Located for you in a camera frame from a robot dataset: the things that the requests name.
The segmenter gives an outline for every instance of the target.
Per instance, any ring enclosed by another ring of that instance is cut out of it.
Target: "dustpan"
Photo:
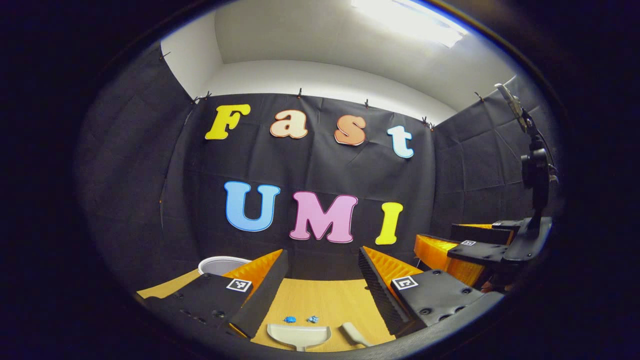
[[[291,326],[269,323],[267,333],[279,343],[296,347],[296,351],[307,351],[308,348],[321,345],[331,338],[329,326]]]

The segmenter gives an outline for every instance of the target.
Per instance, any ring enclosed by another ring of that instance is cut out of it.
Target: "light blue letter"
[[[244,215],[244,198],[251,190],[251,186],[240,181],[229,181],[225,183],[225,190],[227,191],[227,220],[231,225],[244,231],[262,231],[271,226],[276,195],[280,193],[279,187],[258,186],[258,192],[262,194],[262,208],[260,217],[255,220]]]
[[[406,147],[406,140],[411,140],[411,133],[407,133],[404,130],[404,126],[392,127],[387,130],[387,134],[391,135],[396,155],[401,158],[411,158],[413,156],[413,149],[407,149]]]

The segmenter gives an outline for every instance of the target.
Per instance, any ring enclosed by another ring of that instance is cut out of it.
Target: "ceiling light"
[[[351,5],[389,30],[417,40],[452,47],[467,34],[454,21],[411,0],[351,0]]]

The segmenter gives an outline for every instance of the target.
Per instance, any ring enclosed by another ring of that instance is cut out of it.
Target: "white wall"
[[[223,64],[200,93],[213,95],[279,93],[327,97],[427,117],[438,124],[456,112],[409,86],[368,72],[311,61],[261,60]]]
[[[207,13],[160,41],[173,75],[194,99],[207,93],[207,81],[222,65],[215,30],[216,12]]]

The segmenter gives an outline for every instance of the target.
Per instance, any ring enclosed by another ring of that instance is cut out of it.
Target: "pink letter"
[[[298,217],[296,228],[289,233],[292,239],[308,240],[311,234],[307,232],[307,222],[311,225],[311,230],[317,240],[320,240],[324,233],[333,224],[331,233],[326,237],[332,243],[350,243],[353,241],[351,235],[351,214],[353,207],[358,204],[358,198],[350,195],[339,195],[333,200],[329,210],[324,212],[318,196],[312,192],[296,192],[293,198],[298,201]]]

